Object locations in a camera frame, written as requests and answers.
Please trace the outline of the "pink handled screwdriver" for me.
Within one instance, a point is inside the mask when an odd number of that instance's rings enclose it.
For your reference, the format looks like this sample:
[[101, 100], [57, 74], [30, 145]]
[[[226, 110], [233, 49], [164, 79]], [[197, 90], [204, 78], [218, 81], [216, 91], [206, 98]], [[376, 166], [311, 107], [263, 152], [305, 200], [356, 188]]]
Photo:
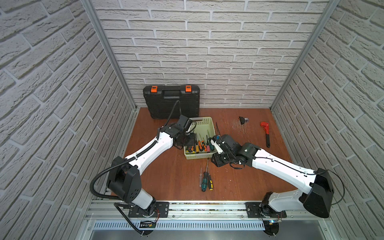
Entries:
[[206, 136], [206, 150], [207, 150], [207, 152], [208, 153], [210, 153], [211, 152], [211, 149], [210, 149], [210, 145], [209, 145], [209, 142], [208, 142], [208, 136]]

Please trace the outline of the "yellow handled screwdriver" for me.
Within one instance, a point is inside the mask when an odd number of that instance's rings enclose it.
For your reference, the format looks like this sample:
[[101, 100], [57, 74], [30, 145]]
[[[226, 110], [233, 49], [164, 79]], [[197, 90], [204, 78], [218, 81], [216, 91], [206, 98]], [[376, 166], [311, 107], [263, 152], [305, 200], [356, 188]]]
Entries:
[[196, 154], [198, 154], [200, 152], [200, 150], [199, 150], [197, 134], [195, 134], [195, 147], [196, 147]]

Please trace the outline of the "orange black curved screwdriver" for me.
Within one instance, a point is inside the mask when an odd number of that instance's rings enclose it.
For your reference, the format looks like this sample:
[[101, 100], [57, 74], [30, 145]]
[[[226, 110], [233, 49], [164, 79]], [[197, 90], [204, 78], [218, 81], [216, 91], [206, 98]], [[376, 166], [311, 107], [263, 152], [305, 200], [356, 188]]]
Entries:
[[202, 144], [202, 147], [203, 147], [204, 152], [206, 152], [206, 151], [207, 151], [207, 146], [206, 146], [206, 143], [205, 143], [205, 141], [204, 141], [203, 138], [202, 138], [202, 140], [201, 140], [201, 144]]

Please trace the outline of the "clear small screwdriver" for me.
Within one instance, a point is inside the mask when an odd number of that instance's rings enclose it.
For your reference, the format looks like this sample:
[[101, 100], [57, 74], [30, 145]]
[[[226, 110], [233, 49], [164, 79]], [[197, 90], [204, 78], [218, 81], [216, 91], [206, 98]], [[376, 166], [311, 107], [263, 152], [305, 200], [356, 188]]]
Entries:
[[203, 182], [203, 173], [202, 173], [202, 168], [200, 169], [200, 174], [199, 174], [199, 187], [202, 187], [202, 182]]

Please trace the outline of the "black yellow dotted screwdriver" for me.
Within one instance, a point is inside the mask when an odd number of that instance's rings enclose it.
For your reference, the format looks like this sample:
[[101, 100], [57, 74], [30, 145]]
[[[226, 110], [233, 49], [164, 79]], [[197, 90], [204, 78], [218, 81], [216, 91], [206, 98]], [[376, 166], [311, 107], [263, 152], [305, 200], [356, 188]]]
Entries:
[[212, 191], [213, 188], [214, 188], [213, 187], [212, 177], [211, 177], [210, 173], [208, 173], [208, 188], [209, 188], [210, 191]]

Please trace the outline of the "green black large screwdriver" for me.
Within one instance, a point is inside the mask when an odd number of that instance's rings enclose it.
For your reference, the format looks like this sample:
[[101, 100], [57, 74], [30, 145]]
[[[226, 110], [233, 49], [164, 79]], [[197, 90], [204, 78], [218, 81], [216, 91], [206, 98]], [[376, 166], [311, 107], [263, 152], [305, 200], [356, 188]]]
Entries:
[[201, 184], [202, 192], [205, 192], [208, 189], [208, 176], [209, 176], [209, 159], [207, 159], [206, 171], [203, 175], [203, 180]]

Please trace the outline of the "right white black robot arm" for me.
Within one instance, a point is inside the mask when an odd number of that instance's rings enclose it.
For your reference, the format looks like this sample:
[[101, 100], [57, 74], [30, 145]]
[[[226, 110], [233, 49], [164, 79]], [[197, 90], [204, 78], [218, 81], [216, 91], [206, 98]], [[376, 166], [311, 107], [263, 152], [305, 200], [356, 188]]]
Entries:
[[306, 210], [316, 217], [329, 218], [334, 196], [331, 170], [312, 170], [297, 166], [251, 143], [240, 145], [229, 135], [216, 135], [210, 142], [217, 151], [212, 158], [217, 167], [229, 164], [231, 167], [239, 165], [242, 169], [249, 166], [296, 187], [295, 191], [266, 193], [259, 205], [262, 216], [271, 217], [284, 211]]

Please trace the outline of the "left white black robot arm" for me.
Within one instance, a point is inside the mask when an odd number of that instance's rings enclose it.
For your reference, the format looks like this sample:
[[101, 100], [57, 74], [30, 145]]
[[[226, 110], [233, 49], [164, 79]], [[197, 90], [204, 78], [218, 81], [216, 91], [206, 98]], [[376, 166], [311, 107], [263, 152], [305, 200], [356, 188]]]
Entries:
[[[116, 157], [111, 166], [98, 173], [90, 182], [93, 196], [103, 199], [123, 201], [141, 209], [144, 216], [150, 217], [155, 212], [156, 199], [142, 187], [141, 175], [146, 168], [162, 153], [172, 147], [182, 149], [194, 142], [190, 127], [192, 120], [180, 115], [176, 123], [169, 123], [157, 130], [157, 135], [144, 147], [125, 158]], [[108, 175], [107, 188], [114, 195], [101, 194], [95, 189], [95, 183]]]

